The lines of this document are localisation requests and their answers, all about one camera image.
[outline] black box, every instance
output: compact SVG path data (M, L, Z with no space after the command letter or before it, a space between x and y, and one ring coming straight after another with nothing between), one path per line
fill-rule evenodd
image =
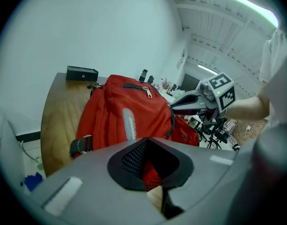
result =
M66 80L97 81L98 71L84 67L67 66Z

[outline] backpack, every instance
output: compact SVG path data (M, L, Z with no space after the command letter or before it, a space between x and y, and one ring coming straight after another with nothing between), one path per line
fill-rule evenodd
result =
M75 158L86 151L141 137L158 137L199 146L197 132L173 113L154 86L110 75L105 85L97 84L91 91L70 152ZM146 184L157 176L155 171L151 174L150 179L145 176Z

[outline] gray logo patch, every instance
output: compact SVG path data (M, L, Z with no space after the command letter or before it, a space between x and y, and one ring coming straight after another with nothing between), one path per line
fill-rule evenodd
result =
M123 118L125 124L125 135L127 140L136 139L135 118L133 112L128 108L124 108Z

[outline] bright light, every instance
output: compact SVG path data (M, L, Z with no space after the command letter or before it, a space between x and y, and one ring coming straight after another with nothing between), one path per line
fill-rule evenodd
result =
M259 7L258 5L254 4L254 3L251 3L251 2L249 2L247 0L236 0L236 1L238 1L240 3L243 3L246 6L254 9L258 13L260 13L263 17L265 17L268 21L270 21L276 28L278 27L279 21L278 21L276 16L271 11L269 11L269 10L267 10L265 8Z
M207 70L208 72L213 73L213 74L215 74L215 75L218 74L218 73L216 73L216 72L214 72L214 71L212 71L212 70L210 70L210 69L208 69L208 68L206 68L206 67L204 67L204 66L202 66L202 65L199 65L198 67L199 67L199 68L202 68L202 69L204 69L204 70Z

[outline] black baseboard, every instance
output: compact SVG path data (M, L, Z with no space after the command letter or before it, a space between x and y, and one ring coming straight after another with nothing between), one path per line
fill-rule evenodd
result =
M28 134L23 134L16 136L17 141L21 142L23 141L24 143L35 141L40 139L40 131L35 132L35 133L28 133Z

